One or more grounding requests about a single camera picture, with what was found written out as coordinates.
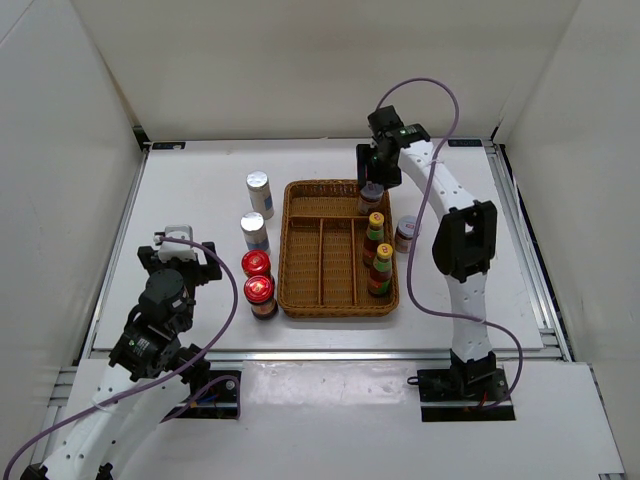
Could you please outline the white-lid paste jar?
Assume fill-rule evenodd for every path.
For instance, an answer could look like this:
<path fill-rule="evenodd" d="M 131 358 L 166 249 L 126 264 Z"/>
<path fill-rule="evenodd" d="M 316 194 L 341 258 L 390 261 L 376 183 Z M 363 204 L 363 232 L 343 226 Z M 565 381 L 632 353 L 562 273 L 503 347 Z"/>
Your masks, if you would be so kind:
<path fill-rule="evenodd" d="M 361 215 L 369 215 L 380 204 L 384 195 L 384 187 L 368 182 L 359 192 L 358 211 Z"/>
<path fill-rule="evenodd" d="M 412 215 L 403 216 L 398 220 L 394 236 L 394 245 L 397 252 L 409 253 L 416 235 L 416 222 L 416 217 Z"/>

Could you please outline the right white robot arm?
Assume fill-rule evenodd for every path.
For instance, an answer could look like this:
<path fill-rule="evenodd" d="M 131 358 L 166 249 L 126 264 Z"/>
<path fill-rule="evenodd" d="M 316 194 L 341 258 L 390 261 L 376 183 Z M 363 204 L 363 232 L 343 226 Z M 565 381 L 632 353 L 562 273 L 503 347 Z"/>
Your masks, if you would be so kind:
<path fill-rule="evenodd" d="M 495 256 L 497 209 L 471 195 L 435 156 L 429 134 L 419 124 L 406 125 L 392 106 L 368 116 L 372 143 L 356 147 L 360 188 L 388 190 L 409 177 L 426 196 L 439 227 L 432 245 L 437 269 L 445 276 L 454 333 L 449 387 L 460 399 L 480 393 L 496 371 L 488 338 L 485 285 Z"/>

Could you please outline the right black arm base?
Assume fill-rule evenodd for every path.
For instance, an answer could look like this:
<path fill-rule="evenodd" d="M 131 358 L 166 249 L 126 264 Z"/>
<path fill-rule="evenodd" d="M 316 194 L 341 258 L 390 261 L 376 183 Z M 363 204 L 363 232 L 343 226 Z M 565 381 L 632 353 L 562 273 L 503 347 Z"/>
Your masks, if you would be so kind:
<path fill-rule="evenodd" d="M 450 368 L 420 369 L 406 383 L 418 389 L 423 423 L 516 420 L 512 401 L 506 398 L 509 385 L 502 368 L 469 390 L 462 389 Z"/>

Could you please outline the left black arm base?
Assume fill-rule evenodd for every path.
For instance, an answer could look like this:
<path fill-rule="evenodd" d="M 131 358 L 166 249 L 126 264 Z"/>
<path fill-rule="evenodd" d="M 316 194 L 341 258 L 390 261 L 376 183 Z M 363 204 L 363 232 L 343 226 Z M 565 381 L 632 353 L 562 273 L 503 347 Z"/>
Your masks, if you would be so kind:
<path fill-rule="evenodd" d="M 239 365 L 213 364 L 189 384 L 187 397 L 163 419 L 237 420 L 240 417 Z"/>

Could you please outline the yellow-cap sauce bottle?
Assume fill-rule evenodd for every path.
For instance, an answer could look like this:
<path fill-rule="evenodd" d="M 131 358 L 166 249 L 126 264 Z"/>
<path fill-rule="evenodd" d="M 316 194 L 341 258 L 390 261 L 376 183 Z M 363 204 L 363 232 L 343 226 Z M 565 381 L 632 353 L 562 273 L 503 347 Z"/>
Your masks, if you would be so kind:
<path fill-rule="evenodd" d="M 387 294 L 393 275 L 393 247 L 388 243 L 381 243 L 376 249 L 376 255 L 369 269 L 367 289 L 376 297 Z"/>
<path fill-rule="evenodd" d="M 378 246 L 384 242 L 384 220 L 380 212 L 372 212 L 368 217 L 362 252 L 363 263 L 368 267 L 373 263 Z"/>

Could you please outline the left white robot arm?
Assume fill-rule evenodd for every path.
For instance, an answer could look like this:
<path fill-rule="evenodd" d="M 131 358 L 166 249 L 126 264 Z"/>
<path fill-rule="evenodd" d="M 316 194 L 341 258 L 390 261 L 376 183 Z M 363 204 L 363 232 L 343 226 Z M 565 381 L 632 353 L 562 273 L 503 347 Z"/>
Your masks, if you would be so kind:
<path fill-rule="evenodd" d="M 210 386 L 208 349 L 185 347 L 193 326 L 195 291 L 232 274 L 212 242 L 159 235 L 138 250 L 148 274 L 137 303 L 111 350 L 91 403 L 28 441 L 29 446 L 64 426 L 62 444 L 24 479 L 113 479 L 157 425 L 178 416 L 183 399 L 198 400 Z"/>

